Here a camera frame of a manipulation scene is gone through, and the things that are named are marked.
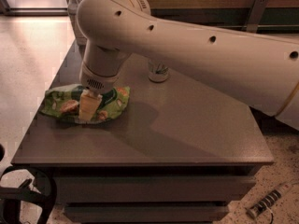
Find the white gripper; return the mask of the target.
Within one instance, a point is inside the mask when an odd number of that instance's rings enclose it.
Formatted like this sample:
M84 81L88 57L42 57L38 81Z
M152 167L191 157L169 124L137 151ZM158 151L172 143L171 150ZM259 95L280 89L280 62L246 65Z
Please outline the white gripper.
M81 85L86 88L80 95L78 118L84 121L90 121L102 102L102 95L110 92L119 76L103 77L92 72L89 67L83 63L79 80Z

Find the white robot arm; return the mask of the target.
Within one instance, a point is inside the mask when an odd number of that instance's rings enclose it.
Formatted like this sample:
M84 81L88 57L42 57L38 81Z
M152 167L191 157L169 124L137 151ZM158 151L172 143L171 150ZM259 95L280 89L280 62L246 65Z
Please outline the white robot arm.
M111 91L136 53L299 129L296 41L157 19L147 0L82 0L77 23L87 39L79 78L90 91Z

